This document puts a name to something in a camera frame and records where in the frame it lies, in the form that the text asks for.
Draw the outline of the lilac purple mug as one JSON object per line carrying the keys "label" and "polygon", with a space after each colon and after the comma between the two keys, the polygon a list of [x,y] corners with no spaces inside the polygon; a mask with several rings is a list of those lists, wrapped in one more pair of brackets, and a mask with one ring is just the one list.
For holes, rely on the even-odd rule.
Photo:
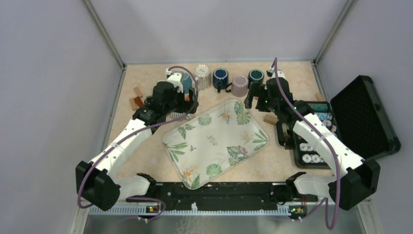
{"label": "lilac purple mug", "polygon": [[231,93],[233,96],[241,98],[248,93],[249,80],[247,77],[238,75],[235,76],[231,83],[225,87],[227,93]]}

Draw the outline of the dark green mug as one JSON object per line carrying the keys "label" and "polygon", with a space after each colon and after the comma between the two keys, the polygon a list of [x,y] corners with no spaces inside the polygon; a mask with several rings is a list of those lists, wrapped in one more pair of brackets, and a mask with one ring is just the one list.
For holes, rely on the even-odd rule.
{"label": "dark green mug", "polygon": [[262,84],[264,79],[264,73],[263,71],[259,69],[253,69],[249,72],[248,74],[248,81],[249,81],[249,87],[252,83],[258,83]]}

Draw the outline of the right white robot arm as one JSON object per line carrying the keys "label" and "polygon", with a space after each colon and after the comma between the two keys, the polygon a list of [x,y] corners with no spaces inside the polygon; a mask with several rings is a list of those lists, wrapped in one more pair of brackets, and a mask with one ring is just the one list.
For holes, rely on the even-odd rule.
{"label": "right white robot arm", "polygon": [[244,100],[247,109],[252,107],[255,97],[257,110],[272,112],[281,123],[292,127],[334,172],[333,176],[300,172],[289,177],[285,193],[290,200],[316,195],[333,200],[347,211],[376,192],[380,165],[375,160],[365,160],[343,144],[305,101],[293,101],[284,78],[271,78],[265,84],[252,83]]}

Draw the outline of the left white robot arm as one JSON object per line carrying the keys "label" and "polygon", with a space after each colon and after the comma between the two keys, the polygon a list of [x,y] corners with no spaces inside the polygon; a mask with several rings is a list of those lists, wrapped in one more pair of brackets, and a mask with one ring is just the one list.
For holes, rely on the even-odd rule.
{"label": "left white robot arm", "polygon": [[150,185],[148,177],[135,175],[117,178],[123,164],[146,139],[165,124],[172,112],[194,114],[199,105],[197,85],[185,93],[183,85],[159,81],[152,94],[145,98],[118,137],[99,155],[89,162],[81,161],[75,168],[77,205],[81,209],[96,206],[109,210],[118,200],[139,196],[151,201],[156,188]]}

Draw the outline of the light blue mug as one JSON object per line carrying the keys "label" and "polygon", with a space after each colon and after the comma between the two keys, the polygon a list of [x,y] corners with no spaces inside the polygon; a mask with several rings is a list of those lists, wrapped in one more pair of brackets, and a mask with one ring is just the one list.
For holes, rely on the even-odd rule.
{"label": "light blue mug", "polygon": [[192,88],[192,78],[189,73],[184,72],[183,89],[185,94],[189,94],[190,88]]}

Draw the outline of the navy blue mug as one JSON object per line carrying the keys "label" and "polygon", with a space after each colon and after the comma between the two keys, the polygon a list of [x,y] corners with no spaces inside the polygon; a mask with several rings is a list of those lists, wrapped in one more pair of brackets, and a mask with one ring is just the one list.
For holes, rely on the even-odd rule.
{"label": "navy blue mug", "polygon": [[217,93],[224,90],[228,84],[228,71],[225,68],[217,68],[212,74],[212,85]]}

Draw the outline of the white floral mug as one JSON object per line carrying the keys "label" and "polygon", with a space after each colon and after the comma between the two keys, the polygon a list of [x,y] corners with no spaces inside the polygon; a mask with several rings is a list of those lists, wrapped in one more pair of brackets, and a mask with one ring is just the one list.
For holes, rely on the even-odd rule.
{"label": "white floral mug", "polygon": [[200,90],[206,90],[212,85],[211,70],[207,65],[198,65],[195,68],[195,75]]}

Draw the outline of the light wooden block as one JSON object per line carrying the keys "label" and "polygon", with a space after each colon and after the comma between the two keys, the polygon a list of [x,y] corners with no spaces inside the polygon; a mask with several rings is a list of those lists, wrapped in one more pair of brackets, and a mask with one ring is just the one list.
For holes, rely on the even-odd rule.
{"label": "light wooden block", "polygon": [[265,123],[268,123],[268,124],[271,124],[271,125],[275,126],[278,122],[278,118],[274,115],[266,114],[263,118],[263,121]]}

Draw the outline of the reddish brown wooden block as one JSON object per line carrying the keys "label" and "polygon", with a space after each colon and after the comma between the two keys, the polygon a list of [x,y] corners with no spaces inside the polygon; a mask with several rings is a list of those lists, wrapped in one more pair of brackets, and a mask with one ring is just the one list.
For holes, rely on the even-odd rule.
{"label": "reddish brown wooden block", "polygon": [[140,97],[135,97],[133,100],[138,108],[141,108],[144,106],[144,103]]}

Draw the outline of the tan wooden block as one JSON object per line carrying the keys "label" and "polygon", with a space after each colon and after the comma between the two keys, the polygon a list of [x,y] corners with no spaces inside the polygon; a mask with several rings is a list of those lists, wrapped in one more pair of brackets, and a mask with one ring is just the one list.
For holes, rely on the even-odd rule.
{"label": "tan wooden block", "polygon": [[141,90],[138,86],[134,87],[133,90],[134,90],[137,97],[139,97],[139,98],[143,97],[143,94],[142,94],[142,92],[141,92]]}

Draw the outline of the pale wooden block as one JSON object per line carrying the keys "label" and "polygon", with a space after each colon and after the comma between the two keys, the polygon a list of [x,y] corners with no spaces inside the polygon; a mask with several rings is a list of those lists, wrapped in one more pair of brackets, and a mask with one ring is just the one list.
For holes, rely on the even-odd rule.
{"label": "pale wooden block", "polygon": [[134,98],[130,98],[130,99],[129,99],[129,104],[130,104],[130,107],[131,107],[131,109],[132,109],[133,111],[136,111],[136,110],[137,110],[138,106],[137,106]]}

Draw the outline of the wooden block by case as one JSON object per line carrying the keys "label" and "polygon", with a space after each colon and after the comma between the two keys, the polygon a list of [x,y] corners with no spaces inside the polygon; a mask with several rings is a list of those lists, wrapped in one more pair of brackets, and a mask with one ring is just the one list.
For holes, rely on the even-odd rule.
{"label": "wooden block by case", "polygon": [[316,93],[315,97],[316,97],[318,102],[325,102],[325,98],[323,97],[323,95],[321,93]]}

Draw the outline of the floral leaf pattern tray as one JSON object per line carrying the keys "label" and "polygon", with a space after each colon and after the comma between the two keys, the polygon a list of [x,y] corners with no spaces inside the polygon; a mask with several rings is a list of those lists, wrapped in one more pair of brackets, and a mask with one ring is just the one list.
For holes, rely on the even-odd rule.
{"label": "floral leaf pattern tray", "polygon": [[166,133],[162,143],[184,186],[196,190],[262,150],[269,137],[231,99]]}

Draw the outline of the black carrying case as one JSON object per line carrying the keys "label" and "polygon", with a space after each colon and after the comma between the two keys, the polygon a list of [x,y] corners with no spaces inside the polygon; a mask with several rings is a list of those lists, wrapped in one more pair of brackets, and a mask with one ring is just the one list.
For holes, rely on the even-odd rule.
{"label": "black carrying case", "polygon": [[330,102],[308,104],[331,132],[365,160],[392,155],[401,148],[369,76],[357,76]]}

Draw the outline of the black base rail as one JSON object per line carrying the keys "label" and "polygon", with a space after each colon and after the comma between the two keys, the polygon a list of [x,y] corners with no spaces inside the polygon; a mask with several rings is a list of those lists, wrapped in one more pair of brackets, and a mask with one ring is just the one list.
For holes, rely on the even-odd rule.
{"label": "black base rail", "polygon": [[305,216],[315,195],[295,195],[284,182],[212,182],[190,190],[181,182],[150,185],[146,195],[126,198],[138,214]]}

